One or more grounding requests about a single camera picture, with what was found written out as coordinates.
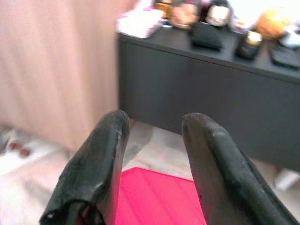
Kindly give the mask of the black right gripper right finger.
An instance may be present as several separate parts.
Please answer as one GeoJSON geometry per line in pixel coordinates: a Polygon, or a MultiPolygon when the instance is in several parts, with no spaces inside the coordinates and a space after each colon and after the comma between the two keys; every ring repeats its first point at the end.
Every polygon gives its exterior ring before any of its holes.
{"type": "Polygon", "coordinates": [[[182,137],[209,225],[296,225],[255,165],[221,125],[201,113],[182,119],[182,137]]]}

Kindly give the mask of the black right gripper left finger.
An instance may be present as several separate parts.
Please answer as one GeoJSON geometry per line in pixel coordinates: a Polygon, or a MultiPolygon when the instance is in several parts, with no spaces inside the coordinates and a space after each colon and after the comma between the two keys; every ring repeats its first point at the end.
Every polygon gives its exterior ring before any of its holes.
{"type": "Polygon", "coordinates": [[[105,114],[61,173],[41,225],[113,225],[130,133],[121,110],[105,114]]]}

